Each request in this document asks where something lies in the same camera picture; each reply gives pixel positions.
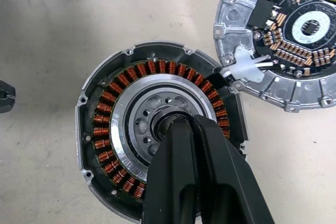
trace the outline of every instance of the copper coil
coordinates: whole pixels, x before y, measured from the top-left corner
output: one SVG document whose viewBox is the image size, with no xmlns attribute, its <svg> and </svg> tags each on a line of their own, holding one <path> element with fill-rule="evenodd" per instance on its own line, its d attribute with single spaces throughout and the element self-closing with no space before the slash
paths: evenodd
<svg viewBox="0 0 336 224">
<path fill-rule="evenodd" d="M 134 183 L 135 183 L 135 178 L 133 177 L 130 177 L 126 182 L 125 184 L 122 186 L 122 189 L 125 190 L 125 192 L 129 192 L 132 187 L 134 186 Z"/>
<path fill-rule="evenodd" d="M 122 92 L 122 87 L 120 87 L 116 82 L 112 81 L 109 85 L 110 90 L 114 91 L 117 94 Z"/>
<path fill-rule="evenodd" d="M 108 150 L 108 151 L 102 152 L 98 155 L 98 161 L 102 163 L 102 162 L 105 162 L 106 160 L 109 160 L 113 156 L 114 156 L 113 151 Z"/>
<path fill-rule="evenodd" d="M 175 70 L 176 70 L 176 62 L 169 61 L 168 62 L 168 73 L 175 73 Z"/>
<path fill-rule="evenodd" d="M 126 74 L 132 81 L 135 81 L 138 78 L 137 72 L 132 67 L 126 69 Z"/>
<path fill-rule="evenodd" d="M 136 198 L 141 198 L 142 197 L 142 195 L 143 195 L 143 192 L 145 191 L 145 184 L 144 183 L 140 183 L 137 187 L 136 187 L 136 189 L 135 189 L 135 191 L 134 191 L 134 196 L 136 197 Z"/>
<path fill-rule="evenodd" d="M 229 120 L 228 119 L 220 119 L 218 122 L 217 122 L 217 125 L 219 127 L 226 127 L 226 126 L 229 126 Z"/>
<path fill-rule="evenodd" d="M 193 77 L 195 76 L 196 74 L 196 70 L 195 69 L 192 69 L 192 68 L 189 68 L 188 71 L 187 71 L 187 75 L 186 75 L 186 78 L 191 81 L 193 79 Z"/>
<path fill-rule="evenodd" d="M 95 117 L 93 118 L 93 122 L 95 123 L 109 123 L 110 118 L 105 115 L 99 115 L 96 114 Z"/>
<path fill-rule="evenodd" d="M 114 103 L 117 99 L 117 97 L 115 97 L 113 94 L 111 94 L 110 92 L 105 91 L 103 93 L 103 95 L 101 96 L 105 101 Z"/>
<path fill-rule="evenodd" d="M 227 116 L 227 112 L 226 112 L 225 109 L 221 109 L 221 110 L 216 111 L 216 117 L 217 118 L 223 118 L 225 116 Z"/>
<path fill-rule="evenodd" d="M 125 175 L 127 174 L 126 170 L 123 168 L 121 170 L 119 170 L 113 177 L 112 180 L 115 184 L 119 184 L 122 179 L 125 177 Z"/>
<path fill-rule="evenodd" d="M 207 93 L 211 88 L 212 88 L 212 84 L 211 84 L 209 81 L 206 81 L 206 82 L 202 85 L 201 90 L 202 90 L 204 93 Z"/>
<path fill-rule="evenodd" d="M 212 104 L 212 107 L 214 107 L 214 109 L 218 109 L 224 105 L 224 102 L 222 101 L 222 99 L 218 99 L 216 101 L 213 101 L 211 104 Z"/>
<path fill-rule="evenodd" d="M 184 76 L 185 70 L 187 69 L 187 66 L 184 64 L 178 64 L 176 68 L 176 74 L 178 76 Z"/>
<path fill-rule="evenodd" d="M 123 73 L 121 73 L 120 75 L 118 75 L 117 80 L 124 85 L 124 87 L 127 87 L 130 84 L 130 81 L 127 79 L 126 75 L 124 75 Z"/>
<path fill-rule="evenodd" d="M 153 60 L 147 61 L 147 67 L 148 67 L 149 73 L 156 73 L 155 62 Z"/>
<path fill-rule="evenodd" d="M 213 89 L 212 91 L 207 94 L 210 101 L 214 100 L 217 96 L 219 96 L 217 90 Z"/>
<path fill-rule="evenodd" d="M 165 60 L 159 60 L 159 72 L 160 73 L 166 73 L 166 61 Z"/>
<path fill-rule="evenodd" d="M 112 112 L 112 106 L 107 105 L 105 103 L 98 103 L 97 110 L 103 113 L 111 113 Z"/>
<path fill-rule="evenodd" d="M 201 75 L 200 73 L 198 75 L 196 75 L 196 78 L 194 80 L 194 83 L 199 86 L 202 84 L 202 82 L 204 81 L 204 77 L 203 75 Z"/>
<path fill-rule="evenodd" d="M 224 136 L 230 137 L 230 130 L 223 130 Z"/>
<path fill-rule="evenodd" d="M 118 160 L 113 160 L 111 163 L 107 164 L 103 170 L 106 174 L 109 174 L 113 172 L 115 169 L 117 169 L 120 166 Z"/>
<path fill-rule="evenodd" d="M 107 140 L 95 141 L 93 146 L 97 150 L 98 149 L 103 149 L 103 148 L 106 148 L 106 147 L 110 146 L 110 141 L 108 139 Z"/>
<path fill-rule="evenodd" d="M 147 74 L 144 63 L 139 63 L 139 64 L 135 65 L 135 68 L 138 71 L 138 74 L 139 74 L 140 77 L 142 77 L 145 74 Z"/>
<path fill-rule="evenodd" d="M 105 136 L 109 134 L 109 128 L 104 127 L 95 127 L 93 128 L 93 135 L 94 136 Z"/>
</svg>

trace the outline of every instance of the white work surface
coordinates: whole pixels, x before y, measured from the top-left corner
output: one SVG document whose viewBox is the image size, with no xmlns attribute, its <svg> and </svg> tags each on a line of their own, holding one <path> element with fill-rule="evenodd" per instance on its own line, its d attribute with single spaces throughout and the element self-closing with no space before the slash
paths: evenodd
<svg viewBox="0 0 336 224">
<path fill-rule="evenodd" d="M 219 0 L 0 0 L 0 79 L 16 88 L 0 115 L 1 224 L 128 223 L 78 171 L 80 88 L 113 52 L 174 40 L 216 58 Z M 243 95 L 248 161 L 277 224 L 336 223 L 336 108 L 283 110 Z"/>
</svg>

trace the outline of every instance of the black object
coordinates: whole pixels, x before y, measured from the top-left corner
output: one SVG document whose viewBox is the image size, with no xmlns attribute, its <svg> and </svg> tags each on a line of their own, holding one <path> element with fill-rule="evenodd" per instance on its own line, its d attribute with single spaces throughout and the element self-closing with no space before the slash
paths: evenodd
<svg viewBox="0 0 336 224">
<path fill-rule="evenodd" d="M 4 81 L 0 81 L 0 113 L 12 110 L 15 103 L 15 88 Z"/>
<path fill-rule="evenodd" d="M 265 28 L 273 6 L 274 3 L 269 0 L 258 0 L 256 7 L 254 8 L 248 21 L 248 25 Z"/>
<path fill-rule="evenodd" d="M 254 175 L 220 127 L 178 118 L 149 166 L 142 224 L 273 224 Z"/>
</svg>

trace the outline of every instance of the circuit board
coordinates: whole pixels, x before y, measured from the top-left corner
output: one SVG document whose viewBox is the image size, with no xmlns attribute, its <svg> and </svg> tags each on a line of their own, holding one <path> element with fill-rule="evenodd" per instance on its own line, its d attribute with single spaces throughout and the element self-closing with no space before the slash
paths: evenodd
<svg viewBox="0 0 336 224">
<path fill-rule="evenodd" d="M 255 57 L 270 55 L 274 71 L 285 76 L 325 71 L 336 60 L 335 4 L 336 0 L 259 0 L 249 22 Z M 256 22 L 261 13 L 267 18 Z"/>
</svg>

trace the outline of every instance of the cast aluminum cover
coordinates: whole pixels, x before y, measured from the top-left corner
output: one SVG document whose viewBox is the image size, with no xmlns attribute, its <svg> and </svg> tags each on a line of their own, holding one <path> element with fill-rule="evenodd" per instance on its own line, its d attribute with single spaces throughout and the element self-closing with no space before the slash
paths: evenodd
<svg viewBox="0 0 336 224">
<path fill-rule="evenodd" d="M 334 27 L 333 22 L 330 21 L 328 17 L 324 18 L 324 16 L 326 16 L 325 13 L 328 14 L 331 20 L 336 15 L 334 3 L 328 0 L 264 0 L 264 3 L 273 4 L 273 7 L 270 6 L 273 15 L 285 12 L 286 8 L 288 8 L 287 13 L 283 14 L 284 18 L 281 24 L 276 23 L 276 17 L 272 17 L 271 15 L 266 21 L 266 24 L 264 24 L 265 26 L 257 27 L 256 25 L 251 25 L 249 22 L 259 3 L 258 1 L 259 0 L 220 0 L 219 2 L 213 35 L 217 55 L 224 66 L 224 70 L 221 72 L 222 75 L 228 77 L 232 74 L 233 78 L 229 79 L 230 85 L 239 91 L 247 92 L 281 107 L 287 112 L 299 112 L 300 110 L 335 106 L 335 64 L 333 64 L 333 61 L 330 62 L 330 58 L 334 56 Z M 297 18 L 296 21 L 294 21 L 294 19 L 293 24 L 291 24 L 291 13 L 295 13 L 297 10 L 301 16 Z M 276 27 L 275 25 L 278 25 L 278 31 L 273 30 Z M 298 37 L 293 34 L 293 38 L 290 40 L 288 36 L 286 37 L 285 29 L 287 29 L 288 33 L 297 34 L 308 32 L 308 34 L 306 34 L 307 36 L 302 34 L 301 39 L 300 36 Z M 325 38 L 325 40 L 332 42 L 331 46 L 324 48 L 324 51 L 321 50 L 321 48 L 317 48 L 316 51 L 314 51 L 314 49 L 309 51 L 309 47 L 307 48 L 306 46 L 307 43 L 317 41 L 328 31 L 332 35 L 330 35 L 330 40 L 327 41 L 329 38 Z M 304 41 L 305 36 L 312 38 L 312 41 Z M 270 46 L 270 49 L 275 50 L 272 51 L 267 48 L 269 53 L 263 55 L 257 49 L 259 43 L 266 44 Z M 299 64 L 300 55 L 294 54 L 292 51 L 286 51 L 286 48 L 281 48 L 281 45 L 284 47 L 291 45 L 295 52 L 300 51 L 300 49 L 303 50 L 303 53 L 307 51 L 306 55 L 309 59 L 307 59 L 305 63 L 307 63 L 308 66 L 303 66 L 303 62 Z M 326 57 L 329 64 L 325 62 L 323 57 L 318 58 L 320 57 L 318 54 L 320 51 L 322 51 L 321 55 L 323 54 L 323 57 Z M 242 58 L 241 56 L 244 55 L 244 52 L 245 56 L 249 56 L 245 63 L 244 61 L 239 61 Z M 284 60 L 281 53 L 292 55 L 296 57 L 298 61 Z M 236 69 L 232 71 L 230 70 L 230 68 L 237 64 L 239 64 L 238 66 L 246 68 L 247 62 L 250 60 L 255 61 L 258 57 L 268 58 L 269 66 L 278 64 L 279 68 L 262 68 L 259 69 L 259 72 L 257 71 L 258 69 L 249 68 L 250 73 L 236 72 L 236 69 L 241 69 L 239 67 L 236 67 Z"/>
</svg>

